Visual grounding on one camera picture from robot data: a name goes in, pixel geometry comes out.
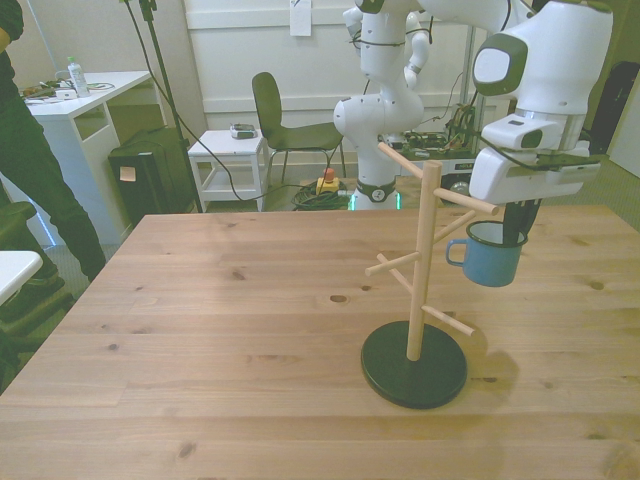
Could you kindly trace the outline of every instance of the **black pants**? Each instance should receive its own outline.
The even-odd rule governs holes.
[[[69,251],[80,262],[82,273],[93,280],[105,265],[98,235],[89,215],[64,182],[42,126],[20,97],[0,104],[0,172],[49,214]],[[45,265],[34,277],[44,275],[47,268],[50,262],[45,259]]]

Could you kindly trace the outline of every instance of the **paper note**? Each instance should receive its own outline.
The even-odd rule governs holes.
[[[135,182],[136,181],[135,167],[120,167],[120,181]]]
[[[292,37],[311,36],[311,0],[289,0],[289,32]]]

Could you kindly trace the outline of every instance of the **water bottle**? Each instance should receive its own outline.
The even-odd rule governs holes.
[[[88,97],[91,95],[87,81],[84,78],[84,73],[82,73],[82,67],[76,63],[73,57],[69,57],[69,74],[71,75],[71,80],[73,80],[73,86],[76,88],[78,97]]]

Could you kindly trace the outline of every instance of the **black tripod stand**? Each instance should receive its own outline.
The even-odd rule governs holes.
[[[124,2],[127,4],[127,7],[128,7],[129,0],[124,0]],[[191,162],[189,161],[189,154],[187,152],[187,146],[189,145],[189,142],[184,138],[184,135],[182,134],[182,127],[180,125],[180,122],[181,122],[180,116],[178,115],[175,102],[173,101],[173,94],[171,93],[171,86],[169,85],[169,77],[167,76],[167,70],[164,66],[164,60],[162,59],[162,52],[160,51],[160,44],[158,43],[158,37],[156,36],[156,30],[153,25],[153,11],[158,10],[158,6],[156,5],[155,0],[140,0],[140,10],[142,11],[142,17],[144,18],[144,21],[147,22],[147,25],[149,26],[149,34],[151,35],[151,41],[153,42],[153,47],[156,51],[156,57],[158,59],[158,64],[160,66],[160,72],[162,74],[162,80],[164,82],[164,87],[166,91],[166,95],[163,95],[163,96],[167,101],[167,103],[169,104],[169,108],[171,109],[171,114],[173,115],[173,120],[176,124],[176,131],[178,133],[178,138],[180,140],[180,150],[182,151],[185,167],[187,169],[187,172],[190,172]],[[151,73],[151,76],[153,77],[153,72],[151,72],[151,67],[149,67],[149,73]],[[189,180],[190,180],[191,190],[193,193],[193,198],[195,200],[196,208],[198,210],[198,213],[202,213],[202,205],[198,200],[199,198],[198,187],[196,186],[196,181],[193,178],[193,175],[189,176]]]

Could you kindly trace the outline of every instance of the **black chair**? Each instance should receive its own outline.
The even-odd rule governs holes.
[[[342,150],[342,134],[338,132],[333,123],[319,123],[304,127],[289,128],[282,125],[282,102],[280,91],[273,75],[262,72],[253,77],[253,97],[256,102],[258,121],[262,136],[267,139],[269,148],[273,150],[269,158],[267,178],[271,184],[271,166],[273,157],[284,152],[284,166],[282,167],[282,179],[287,169],[289,152],[323,152],[330,162],[333,153],[340,148],[342,158],[342,173],[346,177],[347,169],[344,164],[344,152]]]

